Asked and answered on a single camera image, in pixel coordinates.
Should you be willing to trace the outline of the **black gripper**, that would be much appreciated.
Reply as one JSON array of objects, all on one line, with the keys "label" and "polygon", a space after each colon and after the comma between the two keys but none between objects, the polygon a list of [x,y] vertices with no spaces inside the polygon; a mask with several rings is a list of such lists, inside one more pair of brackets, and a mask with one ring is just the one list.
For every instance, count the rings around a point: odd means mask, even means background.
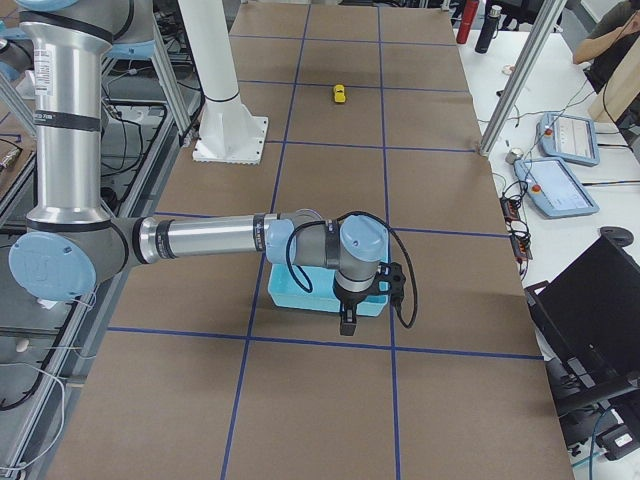
[{"label": "black gripper", "polygon": [[380,262],[374,274],[365,280],[349,279],[340,270],[335,272],[333,293],[340,302],[340,335],[353,336],[357,328],[357,306],[368,296],[386,295],[391,305],[402,310],[404,273],[397,262]]}]

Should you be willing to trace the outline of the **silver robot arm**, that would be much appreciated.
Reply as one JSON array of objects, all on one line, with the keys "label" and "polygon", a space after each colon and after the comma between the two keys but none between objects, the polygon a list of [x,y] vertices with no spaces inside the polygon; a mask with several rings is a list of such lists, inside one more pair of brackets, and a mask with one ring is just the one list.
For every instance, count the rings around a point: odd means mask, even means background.
[{"label": "silver robot arm", "polygon": [[31,295],[70,301],[138,265],[190,256],[262,252],[311,292],[308,269],[334,274],[340,332],[354,334],[357,307],[386,295],[400,309],[417,290],[410,261],[386,261],[395,231],[354,211],[313,211],[196,220],[114,218],[101,204],[101,66],[114,47],[153,41],[148,1],[24,1],[20,26],[34,47],[36,206],[8,261]]}]

